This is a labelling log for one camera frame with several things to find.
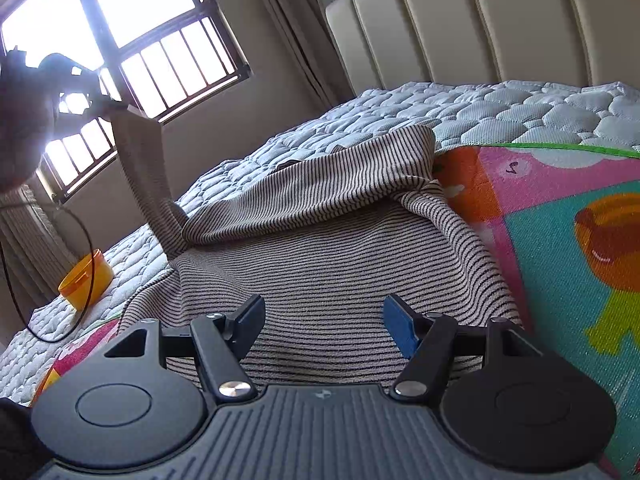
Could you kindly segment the brown striped knit garment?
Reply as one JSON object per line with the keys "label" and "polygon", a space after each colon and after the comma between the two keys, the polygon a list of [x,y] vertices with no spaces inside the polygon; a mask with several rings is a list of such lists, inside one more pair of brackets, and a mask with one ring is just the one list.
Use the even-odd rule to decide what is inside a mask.
{"label": "brown striped knit garment", "polygon": [[387,296],[463,325],[518,320],[494,257],[434,177],[427,126],[293,162],[188,214],[169,194],[160,125],[128,110],[111,124],[170,265],[127,302],[122,328],[186,326],[258,295],[266,322],[244,360],[255,384],[389,386],[404,360],[383,323]]}

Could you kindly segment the barred window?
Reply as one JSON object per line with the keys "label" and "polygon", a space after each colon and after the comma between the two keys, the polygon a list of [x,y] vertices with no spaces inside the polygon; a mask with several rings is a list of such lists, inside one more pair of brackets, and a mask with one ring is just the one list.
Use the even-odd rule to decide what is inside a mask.
{"label": "barred window", "polygon": [[[250,73],[216,0],[1,0],[1,63],[13,49],[35,68],[65,55],[99,76],[100,93],[162,122]],[[84,93],[55,91],[35,171],[59,200],[116,155],[108,116],[84,116]]]}

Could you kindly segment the orange plastic container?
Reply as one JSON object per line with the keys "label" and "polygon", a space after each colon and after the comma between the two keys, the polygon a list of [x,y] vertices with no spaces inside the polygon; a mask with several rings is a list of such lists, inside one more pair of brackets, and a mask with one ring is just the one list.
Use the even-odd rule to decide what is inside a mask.
{"label": "orange plastic container", "polygon": [[103,252],[95,249],[75,264],[58,285],[58,292],[81,312],[96,304],[114,280],[114,271]]}

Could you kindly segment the colourful cartoon play mat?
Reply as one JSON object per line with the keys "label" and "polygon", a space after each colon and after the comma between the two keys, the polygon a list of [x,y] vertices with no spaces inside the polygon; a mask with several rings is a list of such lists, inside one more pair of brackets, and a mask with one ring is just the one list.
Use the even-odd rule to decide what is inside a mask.
{"label": "colourful cartoon play mat", "polygon": [[526,310],[458,324],[439,402],[377,385],[270,385],[216,402],[188,330],[144,320],[51,390],[32,426],[43,479],[602,479],[636,360],[639,165],[578,148],[440,156],[454,210],[491,242]]}

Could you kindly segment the beige curtain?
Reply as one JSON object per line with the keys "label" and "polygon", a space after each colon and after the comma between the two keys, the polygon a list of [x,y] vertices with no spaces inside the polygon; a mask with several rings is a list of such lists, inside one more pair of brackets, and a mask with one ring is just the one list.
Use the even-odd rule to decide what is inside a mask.
{"label": "beige curtain", "polygon": [[326,20],[333,0],[262,0],[314,102],[325,110],[354,97]]}

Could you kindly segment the white quilted mattress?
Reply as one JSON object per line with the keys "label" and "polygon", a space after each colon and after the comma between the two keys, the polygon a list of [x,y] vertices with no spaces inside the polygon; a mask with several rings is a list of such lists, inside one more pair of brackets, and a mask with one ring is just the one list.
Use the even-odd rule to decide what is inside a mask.
{"label": "white quilted mattress", "polygon": [[[498,143],[594,145],[639,153],[639,89],[622,82],[579,88],[517,80],[463,86],[408,82],[395,90],[369,89],[277,134],[242,159],[224,160],[202,174],[177,202],[191,215],[203,205],[238,195],[284,162],[330,154],[413,125],[433,129],[436,153]],[[146,224],[107,249],[105,259],[115,279],[76,337],[122,313],[126,301],[167,266]],[[30,326],[58,338],[66,325],[73,325],[73,314],[73,307],[58,296],[35,310]],[[60,349],[61,344],[44,344],[27,330],[18,332],[1,353],[1,397],[29,404]]]}

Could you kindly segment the beige padded headboard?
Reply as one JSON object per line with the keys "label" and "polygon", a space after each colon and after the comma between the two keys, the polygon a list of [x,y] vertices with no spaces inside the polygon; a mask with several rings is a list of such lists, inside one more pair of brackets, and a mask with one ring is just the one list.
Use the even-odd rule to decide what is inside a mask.
{"label": "beige padded headboard", "polygon": [[335,0],[355,92],[409,81],[639,84],[639,0]]}

